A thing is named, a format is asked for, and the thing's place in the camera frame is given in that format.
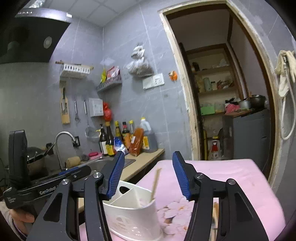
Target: ceiling tile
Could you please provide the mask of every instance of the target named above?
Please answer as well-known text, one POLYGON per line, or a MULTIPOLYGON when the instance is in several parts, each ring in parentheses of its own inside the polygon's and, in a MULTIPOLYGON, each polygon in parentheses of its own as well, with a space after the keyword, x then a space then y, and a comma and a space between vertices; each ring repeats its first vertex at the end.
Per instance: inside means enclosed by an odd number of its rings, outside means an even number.
POLYGON ((67 12, 75 0, 53 0, 49 8, 67 12))
POLYGON ((99 3, 93 0, 78 0, 69 12, 74 16, 87 18, 98 6, 99 3))
POLYGON ((90 15, 88 20, 100 26, 104 26, 115 16, 116 13, 114 13, 112 10, 106 8, 105 6, 100 6, 96 11, 92 13, 92 15, 90 15))
POLYGON ((127 10, 134 4, 136 4, 136 0, 108 0, 104 4, 110 8, 112 8, 114 11, 121 13, 124 10, 127 10))

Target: oval hole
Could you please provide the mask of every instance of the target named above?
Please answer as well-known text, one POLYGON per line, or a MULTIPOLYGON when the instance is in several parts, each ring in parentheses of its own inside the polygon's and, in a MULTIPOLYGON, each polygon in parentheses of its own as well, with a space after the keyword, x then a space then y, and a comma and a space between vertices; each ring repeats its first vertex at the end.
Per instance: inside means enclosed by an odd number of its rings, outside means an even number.
POLYGON ((130 190, 130 189, 127 188, 127 187, 125 187, 125 186, 121 186, 121 187, 119 188, 119 191, 120 191, 122 194, 126 193, 128 190, 130 190))

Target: kitchen sink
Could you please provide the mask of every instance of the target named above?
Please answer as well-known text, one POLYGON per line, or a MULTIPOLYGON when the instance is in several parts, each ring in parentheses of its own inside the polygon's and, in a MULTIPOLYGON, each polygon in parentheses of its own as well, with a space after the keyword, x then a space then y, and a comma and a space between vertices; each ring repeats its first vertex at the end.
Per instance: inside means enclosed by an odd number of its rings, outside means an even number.
MULTIPOLYGON (((87 161, 83 164, 80 164, 79 167, 88 165, 92 171, 100 172, 102 170, 103 166, 105 166, 105 164, 107 164, 111 160, 113 160, 112 157, 102 157, 102 158, 90 160, 90 161, 87 161)), ((126 168, 128 165, 132 164, 135 161, 136 161, 135 159, 125 158, 125 163, 124 163, 123 168, 126 168)))

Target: peeling paint door frame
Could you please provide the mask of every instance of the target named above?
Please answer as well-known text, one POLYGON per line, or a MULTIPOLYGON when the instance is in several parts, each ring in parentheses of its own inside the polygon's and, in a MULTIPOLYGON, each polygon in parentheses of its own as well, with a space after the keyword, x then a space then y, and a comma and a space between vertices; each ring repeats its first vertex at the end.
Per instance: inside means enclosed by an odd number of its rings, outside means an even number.
POLYGON ((245 30, 251 37, 251 40, 253 41, 258 51, 258 54, 260 55, 261 63, 265 68, 265 73, 268 79, 268 82, 266 82, 266 86, 267 86, 267 89, 270 90, 269 94, 272 96, 272 100, 273 100, 271 103, 271 108, 273 106, 273 109, 271 110, 272 112, 271 114, 274 115, 274 128, 275 128, 273 160, 272 160, 272 166, 271 166, 271 170, 268 178, 269 184, 271 185, 271 187, 273 187, 274 181, 276 179, 276 173, 279 167, 279 160, 281 155, 280 149, 281 149, 281 143, 282 143, 280 138, 280 132, 279 132, 280 102, 277 95, 277 86, 276 86, 277 78, 273 71, 273 65, 267 54, 267 50, 263 42, 261 41, 261 38, 258 32, 250 23, 248 18, 239 10, 239 8, 231 0, 195 0, 195 1, 184 2, 174 6, 170 6, 159 11, 159 15, 163 23, 164 30, 167 34, 170 46, 174 54, 174 58, 176 61, 178 72, 179 72, 179 79, 183 87, 183 94, 184 94, 184 99, 186 102, 187 112, 189 116, 190 135, 192 140, 192 160, 200 160, 199 146, 200 146, 200 142, 203 140, 200 140, 200 136, 197 131, 198 124, 197 124, 196 106, 193 99, 192 89, 190 87, 189 77, 185 68, 185 63, 183 61, 176 37, 173 33, 173 30, 166 16, 168 14, 176 13, 181 10, 190 9, 194 7, 205 7, 213 4, 226 5, 227 8, 237 17, 236 19, 240 21, 241 26, 245 28, 245 30))

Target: ribbed blue pad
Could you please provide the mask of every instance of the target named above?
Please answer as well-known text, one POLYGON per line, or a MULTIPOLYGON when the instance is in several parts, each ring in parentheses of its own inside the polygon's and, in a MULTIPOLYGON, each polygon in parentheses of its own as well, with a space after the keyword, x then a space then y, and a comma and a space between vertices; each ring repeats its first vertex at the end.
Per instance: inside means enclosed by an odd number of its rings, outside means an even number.
POLYGON ((124 162, 125 162, 124 153, 122 152, 121 155, 119 156, 118 161, 115 164, 113 172, 109 178, 109 189, 106 194, 106 196, 109 200, 113 197, 113 195, 116 192, 116 189, 117 189, 117 186, 119 183, 119 179, 120 179, 123 167, 124 167, 124 162))
POLYGON ((180 163, 180 160, 175 152, 173 153, 173 167, 174 167, 182 194, 183 196, 186 197, 187 200, 189 200, 191 197, 191 193, 189 191, 189 181, 180 163))

